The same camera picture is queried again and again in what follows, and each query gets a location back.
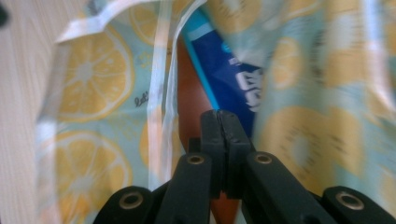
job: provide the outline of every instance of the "light wood surface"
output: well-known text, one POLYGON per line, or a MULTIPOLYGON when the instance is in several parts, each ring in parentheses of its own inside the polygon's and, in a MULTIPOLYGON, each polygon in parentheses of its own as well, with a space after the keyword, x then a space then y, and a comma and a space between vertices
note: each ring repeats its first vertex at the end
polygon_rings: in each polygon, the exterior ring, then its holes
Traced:
POLYGON ((0 0, 0 220, 35 223, 35 119, 47 88, 55 39, 84 0, 0 0))

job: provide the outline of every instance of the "blue package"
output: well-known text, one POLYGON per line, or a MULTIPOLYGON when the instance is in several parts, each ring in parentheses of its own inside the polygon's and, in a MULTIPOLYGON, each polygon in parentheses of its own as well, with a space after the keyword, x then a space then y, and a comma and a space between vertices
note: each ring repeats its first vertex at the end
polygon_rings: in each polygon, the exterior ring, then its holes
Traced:
POLYGON ((260 104, 262 70, 238 62, 200 10, 191 15, 182 35, 210 104, 235 113, 250 137, 260 104))

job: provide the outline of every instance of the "brown object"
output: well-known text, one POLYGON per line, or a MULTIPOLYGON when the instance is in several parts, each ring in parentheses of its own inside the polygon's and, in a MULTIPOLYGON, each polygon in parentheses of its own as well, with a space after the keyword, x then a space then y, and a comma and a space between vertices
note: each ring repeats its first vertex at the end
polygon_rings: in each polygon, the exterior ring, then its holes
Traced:
MULTIPOLYGON (((177 41, 177 60, 179 135, 183 147, 188 148, 189 138, 201 135, 201 114, 212 106, 181 40, 177 41)), ((212 200, 211 210, 218 224, 234 223, 238 202, 228 200, 223 193, 220 199, 212 200)))

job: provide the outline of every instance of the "lemon print bag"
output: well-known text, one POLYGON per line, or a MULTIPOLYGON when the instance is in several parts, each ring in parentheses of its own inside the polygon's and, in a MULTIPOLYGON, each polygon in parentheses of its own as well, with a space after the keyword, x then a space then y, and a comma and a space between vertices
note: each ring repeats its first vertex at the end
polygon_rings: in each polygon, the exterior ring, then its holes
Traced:
POLYGON ((37 121, 38 223, 92 223, 182 154, 176 41, 202 7, 264 71, 253 142, 315 193, 344 185, 396 216, 395 0, 91 0, 57 40, 37 121))

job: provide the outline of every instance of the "plastic bag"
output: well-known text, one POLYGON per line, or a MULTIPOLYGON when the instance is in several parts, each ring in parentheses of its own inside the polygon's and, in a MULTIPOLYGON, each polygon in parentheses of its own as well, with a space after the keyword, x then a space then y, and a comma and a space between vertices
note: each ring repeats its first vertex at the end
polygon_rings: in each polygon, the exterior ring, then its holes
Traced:
MULTIPOLYGON (((116 190, 155 189, 182 153, 176 37, 204 1, 92 0, 58 41, 37 122, 40 223, 91 223, 116 190)), ((262 68, 253 142, 315 193, 360 190, 396 216, 396 2, 203 6, 262 68)))

